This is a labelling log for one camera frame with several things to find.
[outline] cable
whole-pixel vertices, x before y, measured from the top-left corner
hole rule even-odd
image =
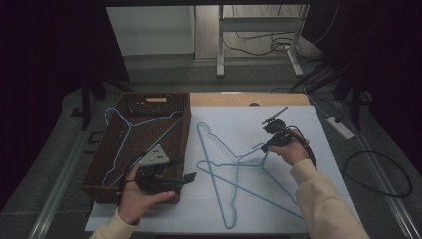
[[[313,163],[314,167],[317,169],[317,161],[316,161],[316,158],[315,158],[315,156],[314,156],[313,151],[312,151],[312,150],[311,150],[311,148],[308,146],[307,142],[306,142],[306,141],[305,141],[302,137],[300,137],[299,135],[295,134],[294,132],[292,132],[292,131],[290,131],[290,130],[288,130],[288,129],[281,128],[281,127],[279,127],[279,129],[280,129],[283,133],[286,133],[286,134],[288,134],[290,137],[292,137],[292,138],[294,138],[295,140],[297,140],[297,141],[298,141],[298,142],[302,145],[302,147],[304,148],[304,150],[307,152],[308,156],[310,157],[310,160],[311,160],[311,162]]]
[[[298,131],[298,133],[301,135],[301,137],[304,138],[304,135],[301,133],[301,131],[296,126],[287,126],[286,128],[288,128],[288,129],[294,128],[295,130]]]
[[[233,48],[233,47],[228,46],[227,43],[226,43],[226,41],[224,40],[224,38],[223,38],[223,43],[224,43],[224,45],[226,45],[226,47],[228,49],[236,50],[236,51],[240,51],[240,52],[244,52],[246,54],[253,55],[253,56],[265,56],[265,55],[268,55],[268,54],[270,54],[272,52],[277,51],[277,49],[271,49],[269,52],[266,52],[266,53],[251,53],[251,52],[245,51],[245,50],[240,49],[240,48]]]
[[[306,87],[304,87],[304,93],[305,93],[305,95],[307,95],[307,97],[311,100],[311,102],[313,102],[314,103],[314,106],[320,111],[320,112],[322,112],[324,115],[326,115],[326,117],[327,118],[329,118],[329,114],[327,114],[325,111],[323,111],[320,107],[319,107],[319,105],[314,101],[314,99],[313,98],[311,98],[310,97],[310,95],[308,95],[308,93],[307,93],[307,91],[306,91]]]
[[[316,98],[326,102],[327,104],[330,104],[333,109],[335,109],[339,114],[341,114],[341,117],[337,118],[337,120],[338,120],[338,121],[336,121],[337,123],[341,122],[342,119],[344,119],[344,117],[345,117],[344,113],[341,110],[339,110],[335,105],[333,105],[331,102],[327,101],[326,99],[323,99],[323,98],[317,96],[316,94],[314,94],[314,96]]]
[[[285,38],[285,37],[279,37],[279,38],[273,38],[274,35],[271,36],[271,49],[276,49],[276,52],[286,52],[289,48],[288,46],[291,46],[291,43],[287,42],[279,42],[277,40],[288,40],[292,42],[291,38]]]
[[[292,4],[289,5],[289,11],[291,12],[291,15],[293,17],[293,12],[292,12]]]
[[[267,5],[267,8],[265,9],[265,11],[260,15],[260,17],[264,16],[267,12],[268,12],[268,8],[270,7],[270,5]],[[237,11],[237,6],[236,5],[232,5],[232,15],[233,17],[235,16],[235,9],[236,9],[236,16],[240,17],[238,11]]]
[[[326,34],[328,34],[329,30],[331,30],[331,27],[332,27],[332,25],[334,24],[335,19],[337,18],[337,13],[338,13],[338,9],[339,9],[339,8],[340,8],[340,4],[338,4],[338,5],[337,5],[337,9],[335,10],[334,18],[332,19],[332,22],[331,22],[331,24],[329,25],[328,30],[326,30],[325,34],[323,34],[323,35],[322,35],[322,37],[320,37],[318,40],[314,41],[314,42],[313,42],[313,45],[314,45],[315,43],[319,42],[320,40],[322,40],[322,39],[326,36]]]
[[[408,183],[408,185],[409,185],[409,188],[408,188],[408,190],[406,191],[406,192],[404,192],[404,193],[401,193],[401,194],[393,194],[393,193],[388,193],[388,192],[384,192],[384,191],[380,191],[380,190],[378,190],[378,189],[375,189],[375,188],[373,188],[373,187],[371,187],[371,186],[369,186],[369,185],[367,185],[367,184],[365,184],[365,183],[363,183],[363,182],[361,182],[361,181],[359,181],[359,180],[357,180],[356,178],[354,178],[354,177],[352,177],[350,174],[348,174],[347,173],[347,167],[348,167],[348,165],[350,164],[350,162],[356,157],[356,156],[358,156],[358,155],[360,155],[360,154],[363,154],[363,153],[373,153],[373,154],[376,154],[376,155],[379,155],[379,156],[382,156],[382,157],[384,157],[385,159],[387,159],[388,161],[390,161],[391,163],[393,163],[402,173],[403,173],[403,175],[406,177],[406,180],[407,180],[407,183]],[[369,190],[369,191],[372,191],[372,192],[375,192],[375,193],[378,193],[378,194],[381,194],[381,195],[384,195],[384,196],[391,196],[391,197],[400,197],[400,198],[402,198],[402,197],[407,197],[407,196],[409,196],[410,194],[412,194],[412,192],[413,192],[413,184],[412,184],[412,182],[411,182],[411,180],[410,180],[410,177],[409,177],[409,175],[407,175],[407,173],[404,171],[404,169],[397,163],[397,162],[395,162],[393,159],[391,159],[390,157],[388,157],[387,155],[385,155],[385,154],[382,154],[382,153],[380,153],[380,152],[377,152],[377,151],[371,151],[371,150],[365,150],[365,151],[359,151],[359,152],[357,152],[357,153],[355,153],[355,154],[353,154],[348,160],[347,160],[347,162],[345,163],[345,165],[344,165],[344,168],[343,168],[343,170],[342,170],[342,172],[341,172],[342,174],[343,174],[343,176],[346,176],[346,177],[348,177],[349,179],[351,179],[352,181],[354,181],[354,182],[356,182],[357,184],[359,184],[360,186],[362,186],[362,187],[364,187],[364,188],[366,188],[367,190]]]
[[[297,57],[300,61],[302,61],[304,63],[324,61],[323,53],[322,53],[321,57],[304,56],[304,53],[302,52],[303,47],[302,47],[301,43],[299,41],[297,41],[297,43],[298,43],[299,50],[298,50],[298,48],[295,48],[295,52],[296,52],[296,55],[297,55]]]
[[[320,72],[322,69],[324,69],[325,67],[327,67],[328,64],[326,62],[322,62],[320,63],[317,67],[315,67],[311,72],[309,72],[308,74],[306,74],[304,77],[302,77],[298,82],[296,82],[294,85],[291,86],[291,88],[289,89],[289,93],[293,93],[295,91],[295,88],[304,83],[305,81],[307,81],[310,77],[314,76],[316,73]]]

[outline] metal rail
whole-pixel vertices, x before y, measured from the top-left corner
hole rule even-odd
[[[352,128],[352,131],[356,135],[359,148],[361,150],[371,150],[369,143],[366,141],[362,133],[356,130],[353,123],[351,123],[351,119],[349,117],[350,110],[348,109],[348,107],[345,107],[343,105],[344,104],[343,102],[341,103],[337,102],[337,104],[340,106],[341,110],[345,113],[344,114],[345,118],[349,122],[350,127]],[[396,193],[393,185],[391,184],[390,180],[385,174],[385,171],[382,169],[378,160],[376,160],[375,155],[373,154],[368,155],[367,158],[368,158],[367,164],[379,188],[385,192]],[[389,196],[384,196],[384,198],[388,206],[390,207],[394,217],[396,218],[397,223],[399,224],[401,230],[403,231],[403,234],[407,238],[420,239],[421,234],[419,232],[419,229],[413,222],[413,219],[411,215],[409,214],[409,211],[407,210],[406,206],[404,205],[402,199],[397,198],[397,197],[389,197]]]
[[[94,106],[94,116],[95,118],[100,113],[101,106]],[[37,218],[37,221],[34,224],[28,238],[45,238],[47,232],[50,228],[50,225],[53,221],[54,216],[59,208],[62,198],[65,195],[66,190],[68,189],[69,182],[71,181],[72,176],[74,175],[76,166],[79,162],[80,155],[84,144],[87,142],[90,137],[90,132],[92,130],[92,123],[89,124],[88,128],[84,132],[80,132],[72,146],[71,153],[68,158],[65,159],[65,164],[60,171],[60,174],[56,180],[56,183],[53,186],[53,189],[50,191],[50,194],[44,203],[43,209]]]

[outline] beige sleeve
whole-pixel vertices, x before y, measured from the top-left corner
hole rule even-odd
[[[130,238],[137,226],[129,225],[125,223],[118,215],[118,208],[114,213],[112,219],[107,222],[100,224],[91,239],[125,239]]]
[[[319,174],[310,160],[291,169],[298,189],[296,197],[312,239],[369,238],[332,181]]]

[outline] white power strip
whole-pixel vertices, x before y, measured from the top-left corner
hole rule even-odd
[[[339,134],[341,134],[346,140],[354,138],[354,134],[350,130],[348,130],[348,128],[346,126],[344,126],[344,124],[342,124],[341,122],[335,122],[335,120],[336,120],[335,117],[330,117],[330,118],[326,119],[326,121],[333,128],[335,128],[335,130],[337,130],[337,132]]]

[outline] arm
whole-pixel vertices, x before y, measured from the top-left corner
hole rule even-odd
[[[284,147],[270,146],[269,151],[292,167],[291,176],[298,185],[296,197],[311,238],[369,238],[332,181],[314,168],[297,141]]]
[[[126,178],[121,206],[117,208],[112,219],[100,224],[90,237],[92,239],[124,239],[130,238],[139,225],[140,218],[152,205],[166,201],[175,195],[175,192],[162,192],[155,195],[148,195],[141,191],[133,181],[136,176],[136,166]]]

